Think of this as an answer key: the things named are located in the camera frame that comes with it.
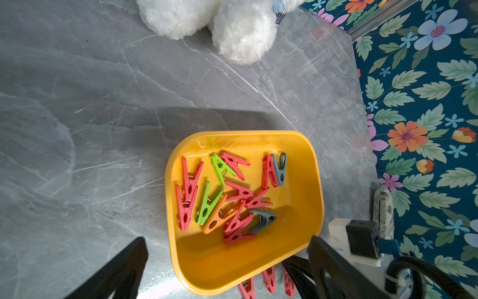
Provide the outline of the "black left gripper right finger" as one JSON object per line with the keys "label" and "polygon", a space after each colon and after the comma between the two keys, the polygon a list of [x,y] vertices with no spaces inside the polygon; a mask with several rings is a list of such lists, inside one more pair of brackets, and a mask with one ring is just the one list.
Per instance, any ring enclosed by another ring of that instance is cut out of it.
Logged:
{"label": "black left gripper right finger", "polygon": [[388,299],[390,296],[363,276],[319,236],[307,249],[320,299]]}

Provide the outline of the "red clothespin far left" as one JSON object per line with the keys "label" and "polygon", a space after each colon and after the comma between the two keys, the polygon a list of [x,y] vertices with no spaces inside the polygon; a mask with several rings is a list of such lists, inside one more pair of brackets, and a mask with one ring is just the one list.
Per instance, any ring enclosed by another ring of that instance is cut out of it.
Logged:
{"label": "red clothespin far left", "polygon": [[194,209],[195,201],[198,193],[198,186],[195,185],[194,188],[190,187],[184,191],[178,185],[176,186],[176,198],[178,202],[178,222],[181,230],[186,231],[189,229],[189,224],[191,222],[192,212]]}

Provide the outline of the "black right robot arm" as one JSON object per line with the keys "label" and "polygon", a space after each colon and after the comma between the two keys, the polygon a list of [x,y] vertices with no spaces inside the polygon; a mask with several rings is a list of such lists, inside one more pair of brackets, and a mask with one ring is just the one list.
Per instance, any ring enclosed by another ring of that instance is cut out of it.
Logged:
{"label": "black right robot arm", "polygon": [[334,219],[330,241],[314,236],[308,257],[282,262],[285,283],[303,299],[431,299],[432,287],[452,299],[475,299],[477,289],[454,280],[397,240],[379,236],[377,223]]}

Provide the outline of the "red clothespin near teal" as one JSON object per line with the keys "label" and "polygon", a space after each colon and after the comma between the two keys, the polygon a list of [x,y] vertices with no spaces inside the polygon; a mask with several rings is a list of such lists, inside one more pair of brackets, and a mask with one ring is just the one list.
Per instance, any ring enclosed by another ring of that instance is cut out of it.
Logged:
{"label": "red clothespin near teal", "polygon": [[263,158],[261,187],[265,189],[268,186],[268,182],[270,182],[274,188],[278,186],[275,163],[273,157],[270,155],[266,155]]}

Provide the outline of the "flag print pouch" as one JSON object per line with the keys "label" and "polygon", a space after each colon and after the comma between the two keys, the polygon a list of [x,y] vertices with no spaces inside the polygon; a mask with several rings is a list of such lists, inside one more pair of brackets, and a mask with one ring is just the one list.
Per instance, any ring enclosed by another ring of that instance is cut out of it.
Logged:
{"label": "flag print pouch", "polygon": [[373,195],[372,220],[377,223],[382,239],[394,239],[394,214],[392,193],[386,187],[379,187]]}

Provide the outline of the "red clothespin front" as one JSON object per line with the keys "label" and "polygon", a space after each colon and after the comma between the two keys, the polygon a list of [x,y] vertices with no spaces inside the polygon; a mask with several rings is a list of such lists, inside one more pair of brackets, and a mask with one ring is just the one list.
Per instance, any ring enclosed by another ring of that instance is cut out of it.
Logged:
{"label": "red clothespin front", "polygon": [[246,229],[237,229],[228,234],[224,235],[224,243],[226,244],[235,244],[244,240],[254,239],[257,235],[250,234],[249,230]]}

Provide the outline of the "teal clothespin upper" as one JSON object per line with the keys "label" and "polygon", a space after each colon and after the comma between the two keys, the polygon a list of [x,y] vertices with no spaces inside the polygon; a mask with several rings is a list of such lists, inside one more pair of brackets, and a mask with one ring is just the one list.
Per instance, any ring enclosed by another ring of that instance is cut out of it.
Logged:
{"label": "teal clothespin upper", "polygon": [[285,174],[286,174],[288,156],[284,152],[280,154],[279,158],[277,158],[275,154],[270,154],[270,156],[272,157],[272,160],[273,160],[273,167],[277,177],[277,185],[279,187],[282,187],[285,183]]}

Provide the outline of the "teal clothespin lower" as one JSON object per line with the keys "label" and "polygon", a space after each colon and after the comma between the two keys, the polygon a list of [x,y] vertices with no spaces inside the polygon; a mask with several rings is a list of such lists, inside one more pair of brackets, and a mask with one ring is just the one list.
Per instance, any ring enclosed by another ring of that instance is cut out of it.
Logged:
{"label": "teal clothespin lower", "polygon": [[265,228],[270,226],[272,223],[275,222],[277,216],[273,212],[259,210],[259,209],[251,209],[251,213],[254,215],[260,216],[260,222],[257,225],[254,225],[250,228],[249,233],[252,235],[257,235],[259,232],[263,231]]}

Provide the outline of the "green clothespin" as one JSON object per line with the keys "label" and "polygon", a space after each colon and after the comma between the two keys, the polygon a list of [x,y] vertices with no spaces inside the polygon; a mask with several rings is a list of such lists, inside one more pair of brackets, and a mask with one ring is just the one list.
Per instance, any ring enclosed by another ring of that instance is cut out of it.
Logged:
{"label": "green clothespin", "polygon": [[214,196],[213,199],[209,198],[209,191],[210,191],[210,181],[206,181],[204,184],[204,189],[202,193],[202,199],[200,202],[200,207],[197,213],[196,223],[199,225],[204,225],[206,220],[210,217],[210,214],[222,198],[224,194],[223,189],[219,189],[219,192]]}
{"label": "green clothespin", "polygon": [[213,153],[210,156],[210,161],[212,163],[214,172],[216,174],[216,177],[217,177],[221,187],[225,188],[224,176],[226,174],[230,174],[230,175],[236,177],[237,176],[236,172],[234,172],[234,170],[231,169],[231,167],[229,167],[229,165],[223,159],[221,159],[221,157],[219,157],[219,155],[216,154],[216,153]]}

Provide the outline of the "yellow plastic storage box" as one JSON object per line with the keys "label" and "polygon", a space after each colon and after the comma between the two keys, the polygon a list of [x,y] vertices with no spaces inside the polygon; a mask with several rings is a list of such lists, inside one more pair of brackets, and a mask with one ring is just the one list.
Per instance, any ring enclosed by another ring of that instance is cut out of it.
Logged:
{"label": "yellow plastic storage box", "polygon": [[[263,158],[284,152],[288,156],[285,183],[263,189]],[[216,153],[236,172],[224,176],[221,187],[210,156]],[[237,212],[210,234],[196,223],[204,184],[210,181],[209,198],[224,190]],[[178,222],[176,186],[186,191],[198,186],[189,229]],[[166,209],[171,260],[177,278],[192,293],[211,296],[237,287],[245,280],[307,248],[324,222],[324,201],[317,158],[311,142],[296,131],[201,132],[184,139],[171,154],[165,174]],[[250,230],[259,209],[277,219],[254,239],[224,243],[224,235]]]}

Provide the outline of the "orange clothespin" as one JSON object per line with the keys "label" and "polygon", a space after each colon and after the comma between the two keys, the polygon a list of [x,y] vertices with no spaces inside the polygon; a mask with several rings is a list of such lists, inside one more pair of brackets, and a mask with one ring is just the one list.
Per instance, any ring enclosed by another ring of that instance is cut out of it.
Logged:
{"label": "orange clothespin", "polygon": [[236,206],[231,206],[227,202],[227,194],[223,194],[215,208],[210,213],[205,224],[202,226],[203,234],[210,234],[215,229],[224,225],[229,219],[234,217],[237,212]]}

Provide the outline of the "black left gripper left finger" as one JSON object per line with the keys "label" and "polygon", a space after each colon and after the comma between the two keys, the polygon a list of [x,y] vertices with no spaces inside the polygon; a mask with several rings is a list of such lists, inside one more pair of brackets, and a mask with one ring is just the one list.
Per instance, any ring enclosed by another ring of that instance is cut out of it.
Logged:
{"label": "black left gripper left finger", "polygon": [[67,298],[135,299],[148,256],[145,238],[137,237]]}

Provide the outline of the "red clothespin placed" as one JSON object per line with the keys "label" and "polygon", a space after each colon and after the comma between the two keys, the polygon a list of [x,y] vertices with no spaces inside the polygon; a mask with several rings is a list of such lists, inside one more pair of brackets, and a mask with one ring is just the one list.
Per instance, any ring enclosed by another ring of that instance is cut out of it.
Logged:
{"label": "red clothespin placed", "polygon": [[291,276],[287,272],[286,269],[283,270],[284,272],[284,286],[285,286],[285,294],[289,297],[294,297],[295,296],[295,284],[293,280],[291,279]]}
{"label": "red clothespin placed", "polygon": [[275,293],[276,291],[275,267],[272,266],[262,271],[261,275],[262,275],[267,291],[269,291],[271,294]]}
{"label": "red clothespin placed", "polygon": [[238,284],[242,299],[255,299],[255,281],[254,277]]}

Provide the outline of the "white plush teddy bear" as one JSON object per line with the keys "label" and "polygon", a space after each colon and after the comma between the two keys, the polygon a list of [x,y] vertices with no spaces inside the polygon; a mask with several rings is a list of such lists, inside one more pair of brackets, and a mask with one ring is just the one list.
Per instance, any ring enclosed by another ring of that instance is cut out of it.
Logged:
{"label": "white plush teddy bear", "polygon": [[294,11],[286,1],[138,1],[145,25],[159,36],[180,40],[208,27],[219,54],[239,65],[259,61],[273,46],[276,16]]}

